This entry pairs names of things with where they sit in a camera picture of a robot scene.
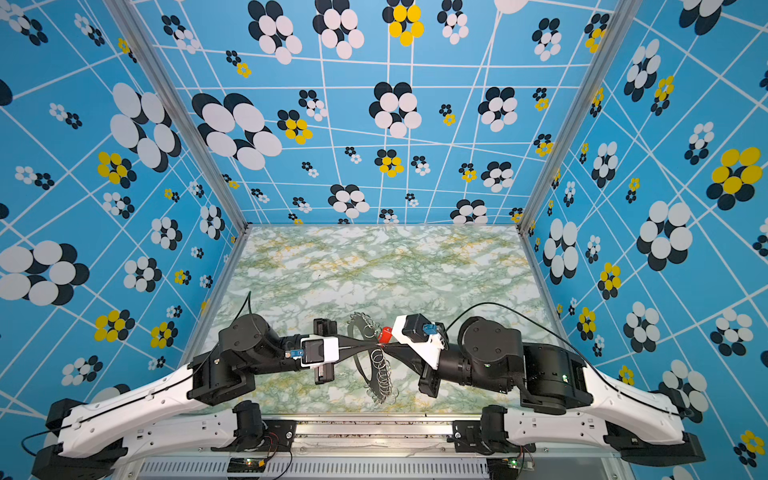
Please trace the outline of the red key tag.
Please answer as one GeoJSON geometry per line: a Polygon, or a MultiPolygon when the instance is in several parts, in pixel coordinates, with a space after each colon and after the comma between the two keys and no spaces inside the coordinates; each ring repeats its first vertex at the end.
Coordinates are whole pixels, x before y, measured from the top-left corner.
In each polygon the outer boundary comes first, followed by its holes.
{"type": "Polygon", "coordinates": [[[380,331],[378,342],[380,344],[388,344],[392,340],[392,328],[383,327],[380,331]]]}

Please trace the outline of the left aluminium corner post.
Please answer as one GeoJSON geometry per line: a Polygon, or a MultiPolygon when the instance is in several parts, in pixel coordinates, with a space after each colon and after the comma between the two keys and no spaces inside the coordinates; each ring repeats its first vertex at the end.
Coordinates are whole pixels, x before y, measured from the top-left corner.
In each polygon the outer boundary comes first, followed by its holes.
{"type": "Polygon", "coordinates": [[[230,189],[223,183],[221,172],[202,140],[195,123],[187,113],[186,104],[169,76],[169,67],[153,48],[148,31],[141,25],[139,14],[129,1],[105,1],[105,6],[130,47],[139,57],[147,79],[178,127],[183,143],[195,160],[205,180],[216,194],[224,211],[229,215],[239,235],[248,232],[248,224],[230,189]]]}

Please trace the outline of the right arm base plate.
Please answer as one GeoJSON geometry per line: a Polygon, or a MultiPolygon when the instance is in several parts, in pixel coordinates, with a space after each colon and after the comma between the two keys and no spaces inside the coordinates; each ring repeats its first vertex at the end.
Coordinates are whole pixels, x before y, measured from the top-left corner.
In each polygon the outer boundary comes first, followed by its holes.
{"type": "Polygon", "coordinates": [[[492,425],[481,420],[456,420],[447,441],[456,453],[476,453],[483,456],[493,454],[535,453],[534,443],[518,445],[513,443],[501,425],[492,425]]]}

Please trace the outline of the aluminium corner post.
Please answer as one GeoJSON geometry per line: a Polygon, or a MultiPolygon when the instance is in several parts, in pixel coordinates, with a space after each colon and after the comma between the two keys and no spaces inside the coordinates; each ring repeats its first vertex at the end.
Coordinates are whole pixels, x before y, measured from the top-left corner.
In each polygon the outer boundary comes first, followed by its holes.
{"type": "Polygon", "coordinates": [[[550,189],[551,180],[562,165],[569,147],[581,128],[588,113],[589,105],[613,64],[641,4],[641,0],[622,0],[617,3],[617,8],[611,15],[611,23],[609,24],[606,38],[602,41],[602,45],[594,55],[586,71],[582,84],[555,138],[553,152],[545,162],[532,190],[522,221],[519,224],[521,235],[525,234],[527,229],[536,220],[537,213],[550,189]]]}
{"type": "Polygon", "coordinates": [[[229,215],[239,235],[248,232],[248,224],[230,189],[223,183],[221,172],[202,140],[195,123],[187,113],[186,104],[169,76],[169,67],[153,48],[148,31],[141,25],[139,14],[129,1],[105,1],[105,6],[130,47],[139,57],[147,79],[178,127],[183,143],[195,160],[205,180],[216,194],[224,211],[229,215]]]}

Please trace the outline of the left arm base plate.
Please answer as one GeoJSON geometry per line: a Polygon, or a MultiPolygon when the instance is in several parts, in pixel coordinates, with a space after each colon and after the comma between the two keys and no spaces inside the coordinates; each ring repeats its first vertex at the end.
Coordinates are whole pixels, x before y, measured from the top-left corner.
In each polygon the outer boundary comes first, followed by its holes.
{"type": "Polygon", "coordinates": [[[237,427],[233,439],[213,452],[285,452],[291,451],[298,422],[293,420],[261,420],[257,426],[237,427]]]}

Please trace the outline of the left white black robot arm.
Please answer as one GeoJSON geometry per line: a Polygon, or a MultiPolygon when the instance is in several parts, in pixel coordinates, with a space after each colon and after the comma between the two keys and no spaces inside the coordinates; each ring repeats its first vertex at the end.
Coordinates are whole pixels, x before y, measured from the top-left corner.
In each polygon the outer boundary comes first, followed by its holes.
{"type": "Polygon", "coordinates": [[[310,335],[279,336],[263,317],[244,314],[219,332],[212,350],[159,380],[107,400],[52,404],[45,431],[55,441],[35,453],[32,474],[102,479],[162,450],[276,450],[260,407],[242,398],[256,376],[311,369],[323,384],[335,364],[378,346],[376,337],[338,334],[332,320],[316,320],[310,335]]]}

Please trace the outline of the right aluminium corner post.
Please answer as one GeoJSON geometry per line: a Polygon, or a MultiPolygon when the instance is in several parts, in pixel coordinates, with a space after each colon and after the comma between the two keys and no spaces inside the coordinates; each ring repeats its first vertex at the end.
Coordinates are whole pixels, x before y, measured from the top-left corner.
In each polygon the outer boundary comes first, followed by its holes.
{"type": "Polygon", "coordinates": [[[519,224],[521,235],[525,234],[527,229],[536,220],[537,213],[550,189],[551,180],[562,165],[569,147],[581,128],[588,113],[589,105],[613,64],[641,4],[641,0],[622,0],[617,3],[617,8],[611,15],[611,23],[609,24],[606,38],[602,41],[602,45],[594,55],[586,71],[582,84],[555,138],[553,152],[545,162],[532,190],[522,221],[519,224]]]}

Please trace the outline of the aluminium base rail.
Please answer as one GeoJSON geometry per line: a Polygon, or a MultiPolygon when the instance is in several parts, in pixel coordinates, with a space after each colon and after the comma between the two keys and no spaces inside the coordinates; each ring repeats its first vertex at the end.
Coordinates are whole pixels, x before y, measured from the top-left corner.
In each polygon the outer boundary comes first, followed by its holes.
{"type": "Polygon", "coordinates": [[[619,456],[595,447],[536,443],[522,453],[460,452],[448,415],[269,416],[279,440],[260,450],[198,446],[117,467],[115,479],[631,479],[619,456]]]}

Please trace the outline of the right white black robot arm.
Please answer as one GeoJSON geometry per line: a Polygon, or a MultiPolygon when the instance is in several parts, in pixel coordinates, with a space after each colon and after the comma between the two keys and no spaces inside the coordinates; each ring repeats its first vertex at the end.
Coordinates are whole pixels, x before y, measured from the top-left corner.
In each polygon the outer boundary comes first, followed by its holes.
{"type": "Polygon", "coordinates": [[[459,452],[524,459],[544,442],[593,446],[647,467],[705,459],[668,396],[609,379],[560,346],[525,342],[517,329],[471,317],[451,343],[443,325],[413,314],[398,317],[390,340],[380,344],[418,374],[420,392],[431,398],[444,382],[518,393],[515,411],[489,405],[477,421],[454,422],[451,440],[459,452]]]}

